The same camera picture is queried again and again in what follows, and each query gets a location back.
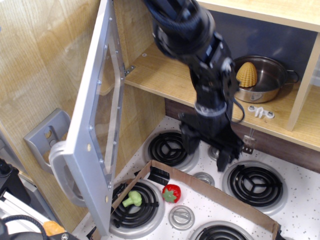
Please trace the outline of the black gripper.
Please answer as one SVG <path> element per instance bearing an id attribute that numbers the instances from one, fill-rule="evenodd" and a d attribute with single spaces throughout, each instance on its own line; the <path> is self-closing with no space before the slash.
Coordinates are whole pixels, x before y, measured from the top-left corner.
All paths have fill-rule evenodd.
<path id="1" fill-rule="evenodd" d="M 189 155 L 195 153 L 200 141 L 221 150 L 216 161 L 218 172 L 224 172 L 227 165 L 240 155 L 244 143 L 232 129 L 231 110 L 217 117 L 184 112 L 178 117 L 182 143 Z"/>

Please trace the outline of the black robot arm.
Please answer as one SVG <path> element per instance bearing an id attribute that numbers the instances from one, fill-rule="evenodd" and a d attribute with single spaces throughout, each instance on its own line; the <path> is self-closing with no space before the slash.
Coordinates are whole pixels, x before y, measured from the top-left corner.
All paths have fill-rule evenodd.
<path id="1" fill-rule="evenodd" d="M 240 84 L 235 63 L 212 14 L 195 0 L 146 0 L 152 15 L 153 38 L 166 56 L 189 68 L 196 91 L 195 112 L 180 113 L 183 146 L 192 154 L 200 142 L 218 150 L 217 169 L 223 172 L 238 159 L 243 141 L 232 129 L 235 93 Z"/>

